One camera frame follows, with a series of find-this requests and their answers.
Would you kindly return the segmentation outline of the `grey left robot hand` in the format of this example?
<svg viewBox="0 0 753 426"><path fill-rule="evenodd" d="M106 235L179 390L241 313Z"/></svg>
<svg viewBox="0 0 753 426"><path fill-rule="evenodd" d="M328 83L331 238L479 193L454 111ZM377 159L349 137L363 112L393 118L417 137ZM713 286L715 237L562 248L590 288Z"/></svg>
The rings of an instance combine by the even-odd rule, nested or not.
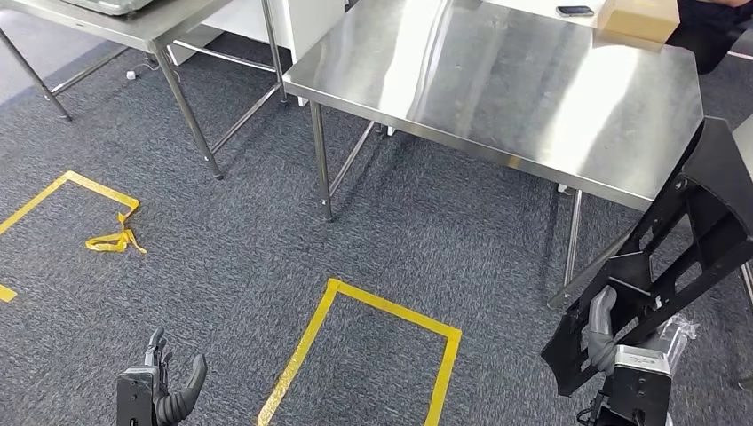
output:
<svg viewBox="0 0 753 426"><path fill-rule="evenodd" d="M147 366L156 369L157 393L160 396L167 395L169 388L169 362L171 359L170 352L163 352L166 346L166 339L163 335L164 327L160 326L149 338L144 358ZM189 406L194 406L197 402L206 379L207 371L208 365L205 356L203 354L195 356L191 378L184 388L177 393Z"/></svg>

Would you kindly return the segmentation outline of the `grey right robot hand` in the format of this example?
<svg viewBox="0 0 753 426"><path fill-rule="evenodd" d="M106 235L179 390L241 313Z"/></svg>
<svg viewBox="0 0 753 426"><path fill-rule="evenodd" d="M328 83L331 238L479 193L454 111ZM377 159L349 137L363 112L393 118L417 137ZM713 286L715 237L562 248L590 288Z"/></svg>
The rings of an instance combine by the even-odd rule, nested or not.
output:
<svg viewBox="0 0 753 426"><path fill-rule="evenodd" d="M587 345L591 365L608 376L620 367L671 378L686 346L696 338L699 325L678 313L662 323L647 341L637 345L619 344L611 321L616 300L616 290L610 286L591 300Z"/></svg>

